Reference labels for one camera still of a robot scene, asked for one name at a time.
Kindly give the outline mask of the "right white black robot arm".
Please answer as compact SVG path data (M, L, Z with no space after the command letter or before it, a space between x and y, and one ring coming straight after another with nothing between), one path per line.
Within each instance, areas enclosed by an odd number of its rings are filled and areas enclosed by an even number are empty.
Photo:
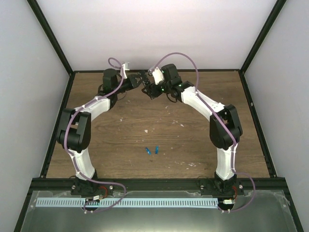
M176 101L191 106L209 121L210 140L217 148L214 188L221 195L227 194L237 178L236 150L243 134L236 107L216 102L191 82L184 82L174 64L155 68L149 74L142 71L140 78L144 85L143 93L151 99L162 94L170 95Z

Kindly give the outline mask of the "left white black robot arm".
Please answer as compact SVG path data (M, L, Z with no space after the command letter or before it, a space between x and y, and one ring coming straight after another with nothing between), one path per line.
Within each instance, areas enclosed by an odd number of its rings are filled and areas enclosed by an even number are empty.
M92 121L115 106L119 93L139 87L145 77L144 71L129 74L106 69L92 100L76 108L65 108L61 113L56 140L68 153L75 176L83 180L81 188L87 195L94 195L99 185L88 151Z

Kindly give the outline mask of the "left blue battery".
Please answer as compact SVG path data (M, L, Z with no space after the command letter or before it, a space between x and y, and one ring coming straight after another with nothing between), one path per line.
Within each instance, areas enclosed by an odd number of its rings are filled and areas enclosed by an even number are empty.
M145 150L146 150L146 152L147 152L148 155L151 155L151 151L150 151L149 148L146 147Z

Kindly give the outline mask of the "clear plastic sheet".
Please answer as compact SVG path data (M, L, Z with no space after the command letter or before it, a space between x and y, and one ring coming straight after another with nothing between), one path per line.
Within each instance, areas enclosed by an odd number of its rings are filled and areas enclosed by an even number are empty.
M107 198L212 198L217 208L36 207L38 198L83 198L69 192L32 194L23 232L294 232L293 218L282 191L246 191L229 202L189 191L120 192Z

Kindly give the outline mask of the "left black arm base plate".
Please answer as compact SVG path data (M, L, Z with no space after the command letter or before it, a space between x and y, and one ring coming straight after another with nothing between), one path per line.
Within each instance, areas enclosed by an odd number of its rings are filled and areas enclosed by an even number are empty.
M71 189L71 195L80 196L95 196L95 195L112 195L113 189L110 189L107 185L86 185L75 184L75 188Z

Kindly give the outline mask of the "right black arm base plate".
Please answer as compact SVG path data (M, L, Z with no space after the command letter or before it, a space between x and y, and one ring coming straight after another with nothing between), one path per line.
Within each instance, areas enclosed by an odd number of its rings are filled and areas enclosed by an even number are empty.
M227 188L217 188L213 185L201 185L199 187L200 192L202 195L219 195L219 196L229 196L229 195L244 195L244 191L232 186L232 187L227 187Z

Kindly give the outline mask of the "black aluminium frame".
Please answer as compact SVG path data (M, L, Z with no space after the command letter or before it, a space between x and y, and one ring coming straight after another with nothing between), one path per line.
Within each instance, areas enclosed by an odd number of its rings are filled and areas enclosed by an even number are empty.
M298 232L303 231L303 227L301 225L297 210L295 208L292 196L288 189L287 183L285 178L278 177L277 172L275 171L275 166L273 160L270 155L270 151L268 149L266 139L264 133L262 131L262 127L255 109L255 106L252 101L252 96L250 90L248 88L248 84L245 78L245 73L249 68L249 65L253 61L255 55L257 54L259 48L261 47L262 43L264 42L267 34L269 33L271 27L275 23L277 17L279 16L281 10L285 5L284 0L278 0L274 4L269 16L267 17L266 22L264 23L261 31L257 39L255 40L252 48L248 56L246 57L244 64L240 69L236 69L235 71L238 72L240 81L242 84L242 88L244 90L244 94L251 112L251 116L253 119L253 123L255 126L255 130L259 139L259 143L263 152L263 156L265 159L265 163L267 165L267 170L269 173L268 178L254 178L255 187L258 190L279 190L281 189L284 192L284 196L287 198L287 203L289 207L289 212L293 218L293 224L295 225L295 229ZM60 106L60 109L63 110L68 103L68 99L70 96L70 92L72 89L74 78L77 74L77 71L73 71L67 58L62 51L60 44L58 43L43 11L41 10L39 4L35 0L28 1L29 6L31 7L33 13L35 14L38 22L40 23L44 33L47 35L47 38L51 42L54 50L56 51L57 55L60 58L64 68L69 74L69 80L67 83L67 87L65 89L65 94ZM55 123L55 127L52 133L52 137L47 149L47 153L44 159L43 167L41 170L40 177L33 178L23 204L21 213L19 215L18 221L15 226L15 231L20 232L26 225L26 217L27 212L30 207L30 197L34 191L39 190L68 190L69 187L73 185L72 178L47 178L47 172L50 166L52 152L54 151L54 147L56 144L56 132L58 130L58 126L60 124L61 116L58 115ZM165 178L165 179L145 179L145 178L132 178L132 179L123 179L124 183L127 185L128 190L137 190L137 191L172 191L172 190L196 190L199 188L199 183L206 183L207 180L205 178Z

